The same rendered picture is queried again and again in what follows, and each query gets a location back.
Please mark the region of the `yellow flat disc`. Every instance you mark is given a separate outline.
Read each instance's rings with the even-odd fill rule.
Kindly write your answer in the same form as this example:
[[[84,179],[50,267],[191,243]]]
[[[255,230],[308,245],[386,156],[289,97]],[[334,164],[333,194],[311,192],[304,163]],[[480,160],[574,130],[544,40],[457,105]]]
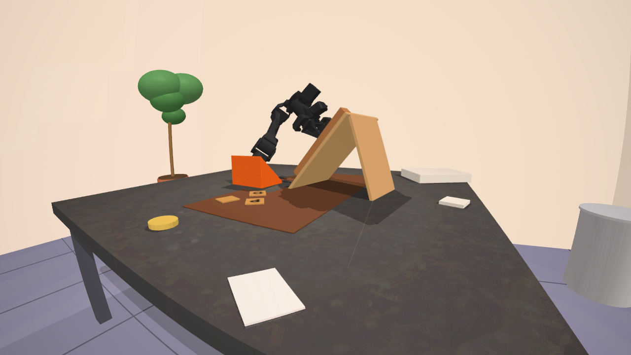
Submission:
[[[157,216],[148,221],[148,227],[152,231],[163,231],[176,225],[178,225],[178,218],[171,215]]]

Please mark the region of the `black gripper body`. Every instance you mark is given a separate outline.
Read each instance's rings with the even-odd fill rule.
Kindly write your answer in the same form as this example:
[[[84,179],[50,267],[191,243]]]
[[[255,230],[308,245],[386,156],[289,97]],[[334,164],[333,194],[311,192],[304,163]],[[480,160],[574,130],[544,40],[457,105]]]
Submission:
[[[292,124],[293,130],[301,131],[300,126],[302,126],[303,128],[309,119],[314,119],[315,126],[317,127],[318,130],[320,130],[324,126],[326,121],[331,120],[330,117],[323,117],[322,120],[320,121],[319,120],[320,115],[313,115],[313,117],[310,118],[306,113],[306,109],[309,109],[309,107],[304,106],[300,110],[298,110],[297,119],[295,119],[294,123]]]

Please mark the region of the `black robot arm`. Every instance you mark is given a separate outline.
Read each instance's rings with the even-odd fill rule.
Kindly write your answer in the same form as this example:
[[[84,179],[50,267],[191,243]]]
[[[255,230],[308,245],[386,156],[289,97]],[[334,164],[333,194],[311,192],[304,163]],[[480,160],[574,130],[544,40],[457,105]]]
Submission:
[[[252,156],[261,156],[265,162],[269,162],[271,158],[274,156],[277,150],[278,139],[276,138],[277,132],[282,123],[285,123],[286,120],[290,117],[290,114],[294,112],[297,115],[298,110],[300,110],[304,106],[308,106],[309,109],[306,109],[307,115],[312,118],[313,115],[321,115],[325,111],[327,111],[327,105],[321,101],[313,104],[313,101],[317,98],[317,96],[321,94],[321,91],[314,87],[313,84],[309,83],[308,86],[302,91],[297,91],[295,94],[290,97],[290,100],[285,100],[284,103],[278,104],[277,107],[271,111],[271,124],[268,128],[267,132],[255,143],[254,147],[251,149],[251,152],[254,153]],[[312,105],[313,104],[313,105]],[[285,107],[286,112],[284,112],[280,107]],[[263,154],[261,150],[265,154]]]

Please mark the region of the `cream flat card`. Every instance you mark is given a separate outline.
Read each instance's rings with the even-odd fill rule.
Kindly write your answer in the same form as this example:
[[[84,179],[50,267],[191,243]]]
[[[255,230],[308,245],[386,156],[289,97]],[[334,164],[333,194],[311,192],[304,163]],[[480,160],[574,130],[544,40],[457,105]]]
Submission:
[[[275,268],[228,277],[228,281],[245,326],[306,308]]]

